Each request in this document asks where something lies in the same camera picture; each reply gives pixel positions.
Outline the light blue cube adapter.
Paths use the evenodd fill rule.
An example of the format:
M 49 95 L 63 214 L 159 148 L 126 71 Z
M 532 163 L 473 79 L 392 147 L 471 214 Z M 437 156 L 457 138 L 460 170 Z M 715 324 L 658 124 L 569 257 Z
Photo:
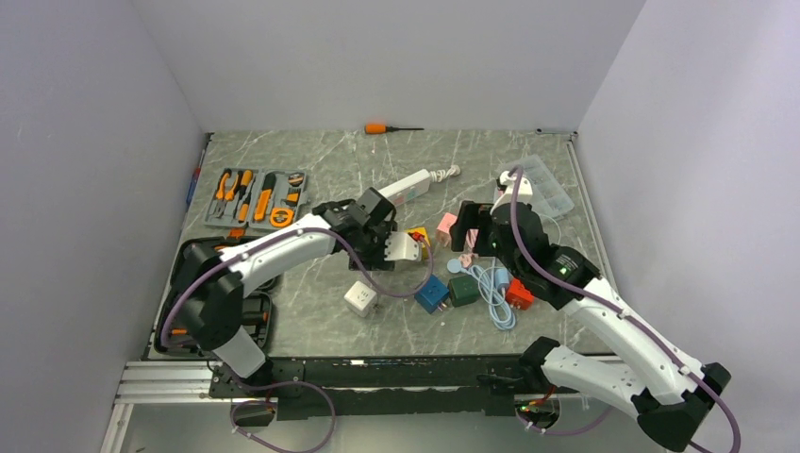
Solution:
M 510 273 L 506 268 L 498 267 L 494 270 L 493 277 L 494 277 L 494 283 L 493 283 L 494 289 L 499 294 L 505 295 L 512 280 Z

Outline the white long power strip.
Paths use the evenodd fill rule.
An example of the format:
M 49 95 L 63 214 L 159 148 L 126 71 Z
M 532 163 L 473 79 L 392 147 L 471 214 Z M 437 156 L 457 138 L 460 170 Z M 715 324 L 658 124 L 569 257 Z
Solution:
M 395 207 L 399 207 L 427 193 L 432 184 L 444 182 L 446 179 L 458 176 L 460 173 L 461 170 L 458 165 L 451 165 L 449 168 L 435 171 L 422 169 L 393 182 L 378 192 Z

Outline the pink cube adapter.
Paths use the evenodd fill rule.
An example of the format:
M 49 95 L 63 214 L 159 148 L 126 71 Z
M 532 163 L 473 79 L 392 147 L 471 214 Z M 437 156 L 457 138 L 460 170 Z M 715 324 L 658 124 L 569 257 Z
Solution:
M 452 212 L 446 212 L 437 225 L 435 231 L 435 240 L 438 245 L 444 249 L 449 249 L 452 243 L 452 236 L 450 233 L 451 227 L 455 224 L 458 217 Z

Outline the yellow cube adapter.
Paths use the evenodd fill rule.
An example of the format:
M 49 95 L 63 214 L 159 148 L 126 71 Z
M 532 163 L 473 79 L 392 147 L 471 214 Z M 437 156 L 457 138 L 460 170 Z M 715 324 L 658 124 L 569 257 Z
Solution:
M 430 251 L 430 240 L 424 227 L 415 227 L 406 230 L 406 233 L 420 245 L 421 260 L 428 260 Z

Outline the dark green cube adapter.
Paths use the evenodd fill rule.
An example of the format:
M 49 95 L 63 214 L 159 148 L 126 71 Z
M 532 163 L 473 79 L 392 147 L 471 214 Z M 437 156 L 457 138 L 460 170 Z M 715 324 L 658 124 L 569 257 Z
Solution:
M 450 278 L 447 289 L 451 305 L 456 308 L 473 304 L 481 298 L 477 281 L 467 275 Z

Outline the red cube socket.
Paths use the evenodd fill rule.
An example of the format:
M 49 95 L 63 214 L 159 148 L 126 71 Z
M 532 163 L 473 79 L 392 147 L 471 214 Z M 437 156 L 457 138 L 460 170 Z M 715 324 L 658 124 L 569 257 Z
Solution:
M 505 301 L 513 309 L 529 310 L 535 302 L 535 296 L 519 279 L 514 278 L 506 289 Z

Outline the white cube adapter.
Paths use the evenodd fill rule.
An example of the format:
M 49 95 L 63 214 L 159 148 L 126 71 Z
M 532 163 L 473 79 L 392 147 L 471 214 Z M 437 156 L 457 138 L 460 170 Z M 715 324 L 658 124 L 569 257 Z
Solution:
M 361 318 L 377 309 L 378 293 L 362 281 L 356 281 L 343 297 L 347 307 Z

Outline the dark blue cube adapter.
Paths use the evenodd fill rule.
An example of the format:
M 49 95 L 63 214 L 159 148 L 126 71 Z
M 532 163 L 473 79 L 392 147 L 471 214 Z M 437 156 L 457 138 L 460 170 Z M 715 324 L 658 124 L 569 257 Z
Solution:
M 414 295 L 414 299 L 425 312 L 432 314 L 442 307 L 449 295 L 447 286 L 436 276 L 431 276 Z

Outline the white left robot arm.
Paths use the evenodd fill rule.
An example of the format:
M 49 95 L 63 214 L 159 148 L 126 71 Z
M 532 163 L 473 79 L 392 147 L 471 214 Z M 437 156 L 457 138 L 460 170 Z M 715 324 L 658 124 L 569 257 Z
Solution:
M 177 276 L 181 293 L 168 314 L 200 349 L 222 361 L 249 396 L 273 381 L 273 364 L 243 325 L 243 301 L 267 281 L 308 261 L 346 251 L 367 270 L 386 256 L 396 231 L 394 204 L 374 188 L 358 199 L 323 203 L 292 225 L 216 251 L 198 246 Z

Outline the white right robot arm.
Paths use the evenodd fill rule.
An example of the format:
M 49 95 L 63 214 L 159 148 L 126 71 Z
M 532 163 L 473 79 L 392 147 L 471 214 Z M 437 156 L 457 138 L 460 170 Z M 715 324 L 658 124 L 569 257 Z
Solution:
M 683 452 L 731 379 L 717 362 L 703 364 L 645 323 L 599 269 L 576 249 L 551 243 L 537 213 L 525 204 L 465 201 L 450 227 L 462 251 L 476 230 L 474 250 L 497 258 L 536 298 L 588 327 L 623 361 L 616 367 L 544 336 L 518 359 L 532 392 L 568 388 L 628 414 L 652 441 Z

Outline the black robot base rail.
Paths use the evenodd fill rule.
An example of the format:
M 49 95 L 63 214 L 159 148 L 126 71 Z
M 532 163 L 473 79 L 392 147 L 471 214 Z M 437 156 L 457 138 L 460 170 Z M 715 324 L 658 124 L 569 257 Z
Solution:
M 231 372 L 214 368 L 208 389 L 215 399 L 268 396 L 280 421 L 334 411 L 345 415 L 480 412 L 511 416 L 529 401 L 552 400 L 554 389 L 532 376 L 516 354 L 274 358 L 267 391 L 262 382 L 238 386 Z

